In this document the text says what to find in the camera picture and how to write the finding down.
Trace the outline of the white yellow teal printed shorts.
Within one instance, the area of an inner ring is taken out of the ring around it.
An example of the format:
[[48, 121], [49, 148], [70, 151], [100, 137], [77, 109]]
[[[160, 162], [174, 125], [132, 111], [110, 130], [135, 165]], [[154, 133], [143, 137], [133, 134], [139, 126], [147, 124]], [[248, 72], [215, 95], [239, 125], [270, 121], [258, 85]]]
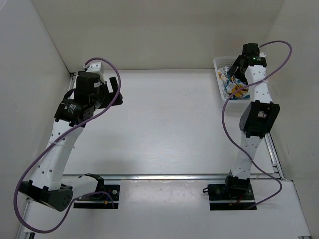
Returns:
[[[224, 66], [217, 70], [218, 82], [224, 99], [227, 99], [233, 92], [246, 85], [234, 76], [229, 77], [227, 75], [229, 69], [228, 66]], [[242, 100], [248, 98], [250, 98], [249, 89], [245, 88], [235, 93], [230, 100]]]

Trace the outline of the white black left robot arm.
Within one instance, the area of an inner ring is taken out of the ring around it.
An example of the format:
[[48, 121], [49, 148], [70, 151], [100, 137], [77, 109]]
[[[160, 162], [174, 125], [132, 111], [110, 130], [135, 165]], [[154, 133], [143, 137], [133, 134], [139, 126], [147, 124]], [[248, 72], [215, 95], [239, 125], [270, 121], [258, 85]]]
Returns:
[[62, 180], [65, 166], [80, 134], [87, 123], [105, 113], [111, 106], [120, 105], [119, 75], [109, 78], [112, 91], [102, 72], [80, 72], [76, 86], [69, 90], [54, 115], [53, 130], [47, 148], [27, 168], [20, 178], [15, 194], [28, 198], [59, 212], [74, 200], [91, 196], [100, 199], [105, 193], [101, 176], [87, 173], [74, 182]]

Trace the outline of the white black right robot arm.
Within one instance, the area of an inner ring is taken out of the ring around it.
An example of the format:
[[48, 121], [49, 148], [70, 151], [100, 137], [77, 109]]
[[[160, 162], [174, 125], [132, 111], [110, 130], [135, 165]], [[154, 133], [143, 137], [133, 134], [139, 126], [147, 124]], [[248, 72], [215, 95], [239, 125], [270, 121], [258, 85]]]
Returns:
[[249, 87], [251, 102], [239, 122], [241, 149], [225, 181], [224, 194], [229, 199], [244, 195], [249, 190], [252, 160], [280, 110], [280, 106], [273, 103], [264, 81], [266, 67], [266, 58], [260, 55], [258, 44], [247, 43], [243, 45], [242, 54], [230, 68], [230, 74], [237, 79], [254, 85]]

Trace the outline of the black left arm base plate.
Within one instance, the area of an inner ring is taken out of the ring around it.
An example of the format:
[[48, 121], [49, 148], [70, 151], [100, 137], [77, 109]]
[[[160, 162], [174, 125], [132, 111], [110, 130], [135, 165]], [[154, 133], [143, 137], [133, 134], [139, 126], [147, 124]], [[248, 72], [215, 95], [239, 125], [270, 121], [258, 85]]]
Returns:
[[119, 206], [120, 184], [105, 184], [106, 194], [85, 195], [76, 200], [73, 208], [76, 209], [117, 209]]

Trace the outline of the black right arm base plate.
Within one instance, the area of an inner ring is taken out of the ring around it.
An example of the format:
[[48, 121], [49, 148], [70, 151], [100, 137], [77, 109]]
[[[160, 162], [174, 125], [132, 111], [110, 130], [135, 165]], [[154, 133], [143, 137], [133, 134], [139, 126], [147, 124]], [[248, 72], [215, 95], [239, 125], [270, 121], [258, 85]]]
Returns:
[[235, 211], [235, 210], [256, 210], [255, 197], [252, 186], [249, 185], [248, 191], [237, 196], [229, 196], [225, 191], [224, 184], [208, 184], [202, 190], [209, 196], [211, 211]]

